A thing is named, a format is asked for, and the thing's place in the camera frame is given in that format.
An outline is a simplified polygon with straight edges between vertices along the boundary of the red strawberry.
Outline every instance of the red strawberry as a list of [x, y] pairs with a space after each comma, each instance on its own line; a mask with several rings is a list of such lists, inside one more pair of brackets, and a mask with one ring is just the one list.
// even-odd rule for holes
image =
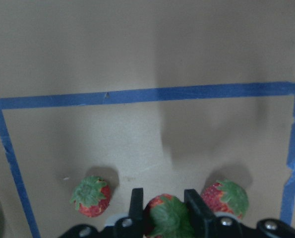
[[144, 233], [148, 238], [193, 238], [186, 204], [177, 197], [162, 194], [144, 210]]
[[228, 179], [218, 180], [206, 188], [201, 197], [213, 212], [228, 212], [240, 219], [249, 205], [245, 190]]
[[109, 205], [110, 188], [101, 177], [84, 178], [75, 188], [70, 202], [75, 203], [76, 210], [87, 217], [101, 215]]

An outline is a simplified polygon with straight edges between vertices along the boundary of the screw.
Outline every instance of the screw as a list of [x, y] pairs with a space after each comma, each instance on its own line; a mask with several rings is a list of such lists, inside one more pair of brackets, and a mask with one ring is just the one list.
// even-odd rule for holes
[[222, 219], [221, 219], [221, 224], [223, 225], [223, 226], [231, 226], [232, 225], [232, 220], [231, 220], [231, 218], [229, 218], [229, 217], [223, 217]]
[[268, 230], [276, 230], [276, 229], [277, 229], [277, 225], [276, 225], [276, 223], [273, 222], [273, 221], [266, 221], [266, 222], [265, 222], [265, 227], [266, 227], [266, 229], [268, 229]]
[[130, 227], [130, 226], [132, 226], [132, 224], [133, 224], [133, 221], [130, 218], [126, 218], [122, 221], [123, 227]]
[[91, 228], [85, 227], [79, 232], [79, 237], [87, 237], [90, 234], [91, 234]]

